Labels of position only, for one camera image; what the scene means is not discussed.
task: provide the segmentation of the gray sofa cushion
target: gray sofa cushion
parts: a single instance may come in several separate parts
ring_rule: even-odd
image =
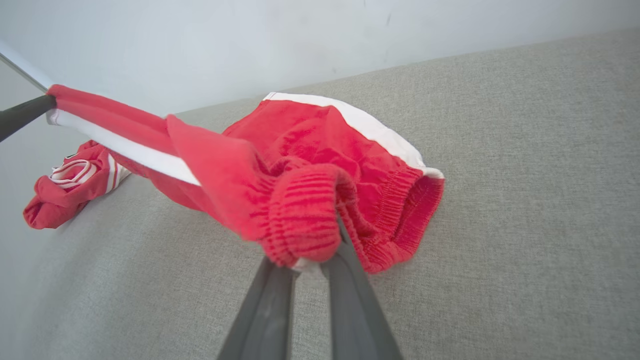
[[[371,277],[407,359],[639,356],[640,30],[289,92],[369,112],[447,177],[415,257]],[[222,131],[258,102],[179,117]],[[262,256],[138,177],[53,236],[27,359],[211,359]],[[296,294],[293,358],[329,358],[326,283],[305,274]]]

